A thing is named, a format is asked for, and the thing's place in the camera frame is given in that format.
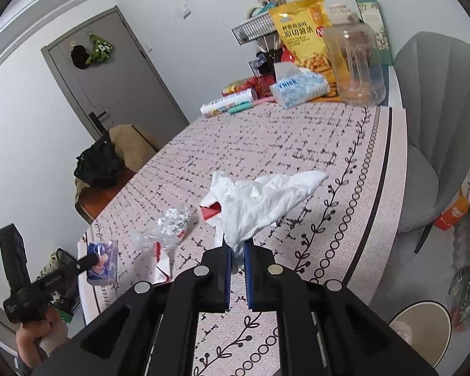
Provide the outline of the person's left hand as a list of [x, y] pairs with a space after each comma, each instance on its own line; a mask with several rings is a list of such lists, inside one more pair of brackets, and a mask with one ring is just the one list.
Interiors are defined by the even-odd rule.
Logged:
[[68, 327], [58, 311], [50, 305], [44, 319], [24, 322], [16, 332], [21, 370], [31, 372], [68, 341]]

